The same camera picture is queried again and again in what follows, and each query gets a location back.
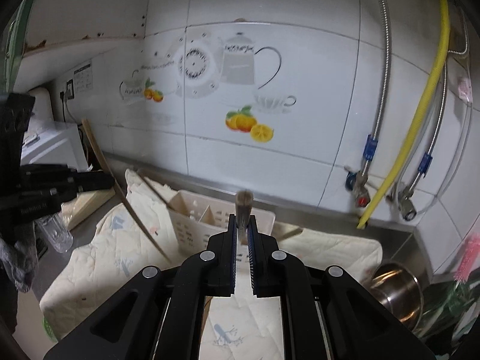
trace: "orange fruit illustration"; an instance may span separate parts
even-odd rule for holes
[[[266,124],[256,124],[251,128],[250,136],[255,142],[265,143],[273,138],[273,130]]]
[[[236,114],[236,115],[232,116],[230,119],[225,119],[225,124],[230,130],[237,131],[237,117],[238,116],[239,115]]]
[[[153,97],[153,91],[150,88],[147,88],[143,91],[143,95],[145,96],[145,98],[150,100]]]
[[[237,130],[242,132],[250,132],[252,127],[257,124],[257,119],[253,116],[238,114],[236,119]]]
[[[160,91],[153,92],[153,101],[160,103],[163,100],[163,93]]]

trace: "silver screw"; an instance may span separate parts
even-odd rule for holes
[[[343,269],[339,266],[331,266],[330,268],[328,268],[328,273],[334,278],[339,278],[343,275]]]
[[[287,254],[283,250],[276,250],[272,253],[272,258],[274,260],[284,260],[287,258]]]
[[[200,258],[203,261],[210,261],[215,258],[215,253],[213,253],[211,250],[204,250],[202,253],[200,253]]]
[[[154,266],[147,266],[147,268],[144,268],[142,271],[143,277],[147,279],[157,276],[157,273],[158,273],[158,269],[155,268]]]

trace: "white plastic basket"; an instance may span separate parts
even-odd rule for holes
[[[230,214],[235,213],[235,204],[224,200],[180,190],[170,200],[176,211],[169,210],[170,220],[177,237],[179,248],[187,254],[195,254],[207,248],[213,234],[225,231]],[[270,235],[275,214],[253,208],[258,231]],[[246,247],[237,248],[237,262],[248,262]]]

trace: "fruit decal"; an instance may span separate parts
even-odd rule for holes
[[[157,91],[152,89],[151,87],[154,86],[155,83],[147,78],[145,81],[145,90],[143,91],[143,95],[147,100],[153,100],[156,103],[160,103],[163,100],[163,93],[161,91]]]
[[[255,142],[265,143],[273,138],[273,129],[266,124],[257,123],[251,114],[251,105],[226,114],[226,126],[232,131],[248,132]]]

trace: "stainless steel countertop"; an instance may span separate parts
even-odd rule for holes
[[[105,153],[105,156],[112,172],[124,188],[126,187],[125,171],[130,168],[134,170],[142,169],[145,175],[151,179],[167,184],[176,190],[189,190],[230,202],[235,201],[235,193],[242,189],[239,186],[214,183],[166,171],[113,154]],[[254,192],[254,198],[254,207],[274,212],[276,220],[279,222],[325,233],[376,239],[382,245],[384,261],[393,260],[404,265],[417,277],[422,288],[428,286],[431,281],[430,264],[424,258],[426,254],[413,227],[399,225],[398,223],[388,223],[388,227],[386,227],[382,223],[370,221],[364,230],[357,230],[358,218],[353,215],[336,214],[256,192]],[[74,240],[73,248],[68,253],[60,254],[54,251],[52,247],[49,248],[39,262],[38,273],[32,285],[32,290],[37,299],[41,299],[53,280],[65,268],[73,249],[88,244],[95,234],[100,219],[119,203],[120,200],[114,196],[73,229],[71,232]]]

